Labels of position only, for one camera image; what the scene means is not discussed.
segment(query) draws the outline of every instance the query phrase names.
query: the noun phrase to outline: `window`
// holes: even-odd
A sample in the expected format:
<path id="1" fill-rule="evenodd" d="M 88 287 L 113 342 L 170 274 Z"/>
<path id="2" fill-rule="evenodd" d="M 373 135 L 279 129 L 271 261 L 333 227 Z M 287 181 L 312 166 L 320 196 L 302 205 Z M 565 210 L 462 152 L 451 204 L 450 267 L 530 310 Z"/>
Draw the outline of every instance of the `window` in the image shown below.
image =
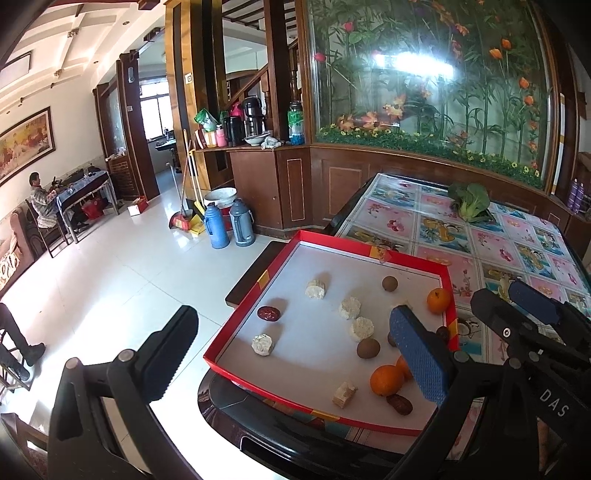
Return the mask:
<path id="1" fill-rule="evenodd" d="M 173 111 L 166 78 L 140 80 L 139 97 L 147 140 L 162 137 L 165 129 L 173 129 Z"/>

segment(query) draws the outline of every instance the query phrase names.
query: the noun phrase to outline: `white bucket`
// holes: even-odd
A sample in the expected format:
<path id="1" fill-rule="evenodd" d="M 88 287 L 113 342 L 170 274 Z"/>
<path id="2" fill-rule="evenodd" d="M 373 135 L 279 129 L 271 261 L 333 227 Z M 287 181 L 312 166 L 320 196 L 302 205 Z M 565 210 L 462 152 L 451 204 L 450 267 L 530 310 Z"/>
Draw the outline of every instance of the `white bucket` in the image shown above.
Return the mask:
<path id="1" fill-rule="evenodd" d="M 237 195 L 238 192 L 236 189 L 227 187 L 209 192 L 207 195 L 205 195 L 205 197 L 203 197 L 203 200 L 205 201 L 206 206 L 210 203 L 213 203 L 217 208 L 222 209 L 229 207 L 236 199 Z"/>

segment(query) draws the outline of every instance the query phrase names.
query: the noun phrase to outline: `white cake piece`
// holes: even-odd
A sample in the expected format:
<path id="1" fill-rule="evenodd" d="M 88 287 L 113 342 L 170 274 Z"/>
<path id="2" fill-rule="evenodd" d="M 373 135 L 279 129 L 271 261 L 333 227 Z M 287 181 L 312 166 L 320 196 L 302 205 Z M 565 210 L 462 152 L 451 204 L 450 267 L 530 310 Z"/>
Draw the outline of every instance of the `white cake piece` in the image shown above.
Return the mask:
<path id="1" fill-rule="evenodd" d="M 326 293 L 326 287 L 320 280 L 312 280 L 308 282 L 306 287 L 306 296 L 311 299 L 323 299 Z"/>
<path id="2" fill-rule="evenodd" d="M 273 350 L 273 339 L 262 333 L 252 339 L 252 349 L 257 355 L 267 356 Z"/>
<path id="3" fill-rule="evenodd" d="M 353 320 L 359 316 L 361 302 L 355 297 L 344 299 L 339 305 L 339 315 L 345 320 Z"/>
<path id="4" fill-rule="evenodd" d="M 340 408 L 345 408 L 355 395 L 355 392 L 357 392 L 355 385 L 351 382 L 343 382 L 333 395 L 333 403 Z"/>
<path id="5" fill-rule="evenodd" d="M 374 334 L 374 323 L 365 317 L 356 318 L 349 327 L 349 334 L 353 340 L 359 343 Z"/>

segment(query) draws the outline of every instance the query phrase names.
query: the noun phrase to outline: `orange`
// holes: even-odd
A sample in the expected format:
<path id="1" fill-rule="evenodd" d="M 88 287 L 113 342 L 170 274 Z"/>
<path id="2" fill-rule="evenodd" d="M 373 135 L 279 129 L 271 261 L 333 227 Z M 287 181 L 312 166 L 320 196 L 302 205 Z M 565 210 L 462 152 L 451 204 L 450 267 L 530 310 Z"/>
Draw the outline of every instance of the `orange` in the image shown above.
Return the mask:
<path id="1" fill-rule="evenodd" d="M 398 357 L 398 360 L 396 360 L 396 366 L 400 370 L 402 370 L 405 380 L 412 379 L 413 373 L 410 371 L 410 368 L 408 367 L 408 363 L 406 363 L 406 360 L 404 359 L 404 357 L 402 355 L 400 355 Z"/>
<path id="2" fill-rule="evenodd" d="M 369 386 L 376 395 L 387 397 L 394 395 L 404 383 L 402 369 L 395 365 L 382 365 L 377 367 L 369 379 Z"/>
<path id="3" fill-rule="evenodd" d="M 431 313 L 440 315 L 452 302 L 452 294 L 445 288 L 434 288 L 427 295 L 427 308 Z"/>

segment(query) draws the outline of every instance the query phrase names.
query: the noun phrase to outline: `gray thermos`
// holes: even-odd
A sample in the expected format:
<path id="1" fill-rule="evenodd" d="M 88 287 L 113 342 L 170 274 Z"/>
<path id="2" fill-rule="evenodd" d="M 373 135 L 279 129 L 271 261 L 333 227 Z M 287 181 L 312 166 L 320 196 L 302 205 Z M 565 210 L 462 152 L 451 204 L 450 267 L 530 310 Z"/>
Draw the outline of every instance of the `gray thermos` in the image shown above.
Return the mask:
<path id="1" fill-rule="evenodd" d="M 252 231 L 254 219 L 252 213 L 241 199 L 232 202 L 230 208 L 230 220 L 234 230 L 234 240 L 239 247 L 248 247 L 255 242 L 255 234 Z"/>

